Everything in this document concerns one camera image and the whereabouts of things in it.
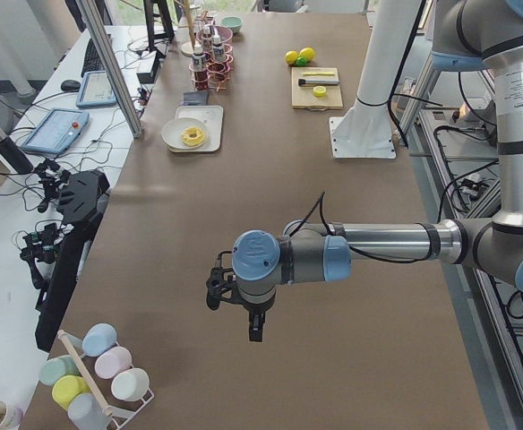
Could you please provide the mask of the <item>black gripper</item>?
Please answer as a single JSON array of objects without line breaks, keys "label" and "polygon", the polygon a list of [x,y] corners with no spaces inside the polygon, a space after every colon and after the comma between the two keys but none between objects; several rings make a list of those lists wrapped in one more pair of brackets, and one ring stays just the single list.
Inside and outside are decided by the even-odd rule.
[{"label": "black gripper", "polygon": [[[214,266],[210,270],[210,276],[206,280],[206,305],[212,310],[219,309],[220,303],[231,305],[242,305],[244,300],[238,293],[236,275],[234,270],[222,266],[223,256],[232,254],[231,251],[221,251],[215,259]],[[265,313],[260,311],[249,312],[248,336],[251,342],[262,342]]]}]

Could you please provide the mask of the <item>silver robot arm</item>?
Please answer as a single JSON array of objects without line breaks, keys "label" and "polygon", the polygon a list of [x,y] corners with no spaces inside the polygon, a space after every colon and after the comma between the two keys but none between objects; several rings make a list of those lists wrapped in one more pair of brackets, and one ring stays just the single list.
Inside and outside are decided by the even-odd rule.
[{"label": "silver robot arm", "polygon": [[357,258],[410,264],[439,260],[483,271],[523,293],[523,1],[440,1],[433,61],[443,71],[488,69],[494,78],[501,203],[490,218],[436,223],[347,224],[300,219],[281,236],[249,230],[216,262],[206,303],[239,305],[259,342],[276,289],[348,277]]}]

